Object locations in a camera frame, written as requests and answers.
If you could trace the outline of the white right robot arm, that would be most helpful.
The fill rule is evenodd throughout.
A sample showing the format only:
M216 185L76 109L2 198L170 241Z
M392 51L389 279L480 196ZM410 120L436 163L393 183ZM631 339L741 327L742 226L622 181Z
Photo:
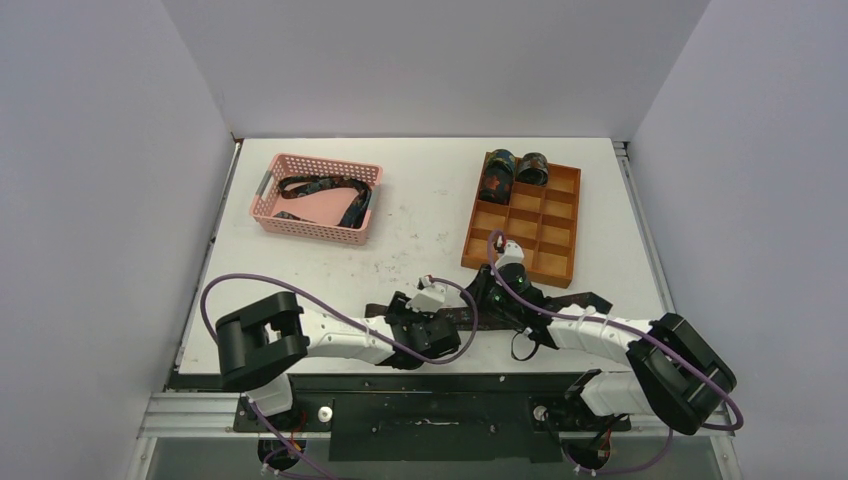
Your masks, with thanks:
M692 435L736 388L734 372L682 316L618 319L593 292L548 296L525 269L482 266L467 287L483 316L505 323L534 343L578 350L626 366L601 372L565 402L568 421L588 429L604 416L653 414L672 430Z

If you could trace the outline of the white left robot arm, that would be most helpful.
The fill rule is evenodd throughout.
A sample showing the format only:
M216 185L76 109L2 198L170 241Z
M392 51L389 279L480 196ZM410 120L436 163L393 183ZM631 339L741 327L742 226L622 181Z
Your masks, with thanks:
M456 327L432 312L407 308L396 293L382 315L348 322L307 310L295 294L280 292L231 312L214 325L221 388L244 393L270 428L297 420L288 370L307 357L341 358L397 370L415 370L461 349Z

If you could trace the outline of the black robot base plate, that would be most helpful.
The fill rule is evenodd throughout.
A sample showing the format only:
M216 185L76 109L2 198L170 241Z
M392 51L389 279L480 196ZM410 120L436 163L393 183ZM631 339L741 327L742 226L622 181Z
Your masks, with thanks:
M565 453L580 458L607 435L665 441L668 434L647 415L591 413L576 392L584 374L293 374L290 381L292 412L266 423L215 375L173 373L166 386L231 401L226 430L258 435L261 452L279 447L281 433L298 446L328 441L334 462L552 463Z

